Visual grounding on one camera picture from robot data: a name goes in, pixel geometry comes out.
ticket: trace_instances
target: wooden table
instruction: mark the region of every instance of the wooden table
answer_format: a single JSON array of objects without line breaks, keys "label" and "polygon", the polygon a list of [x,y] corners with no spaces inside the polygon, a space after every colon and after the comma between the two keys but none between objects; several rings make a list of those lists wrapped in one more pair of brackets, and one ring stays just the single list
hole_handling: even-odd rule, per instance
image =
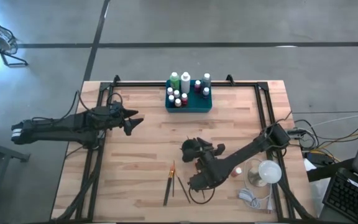
[{"label": "wooden table", "polygon": [[[85,82],[82,98],[87,107],[96,105],[100,82]],[[276,119],[290,112],[283,81],[268,81]],[[163,196],[167,175],[175,160],[177,174],[186,189],[188,179],[196,173],[195,161],[181,161],[181,144],[189,138],[201,137],[216,146],[226,145],[222,157],[230,155],[250,143],[260,130],[260,119],[255,91],[249,87],[216,87],[213,89],[213,108],[203,114],[170,114],[164,105],[165,88],[162,87],[115,87],[127,109],[139,110],[136,118],[144,118],[132,136],[122,129],[107,132],[102,170],[96,199],[95,222],[253,222],[276,221],[275,212],[267,214],[249,208],[237,198],[244,187],[244,176],[230,177],[216,189],[213,199],[205,205],[189,204],[179,182],[175,181],[175,197],[172,193],[167,207]],[[268,124],[267,109],[264,111]],[[284,128],[294,127],[290,116],[280,123]],[[70,143],[67,153],[78,148]],[[81,185],[86,151],[72,154],[64,163],[52,218],[59,216],[71,203]],[[255,156],[266,159],[265,153]],[[315,214],[303,159],[298,147],[288,147],[284,157],[290,188],[300,203],[312,215]],[[251,187],[257,197],[269,194],[269,187]],[[211,192],[206,191],[208,198]],[[203,201],[201,193],[194,193],[196,200]],[[287,216],[283,193],[281,203]],[[84,211],[87,211],[88,198]]]}]

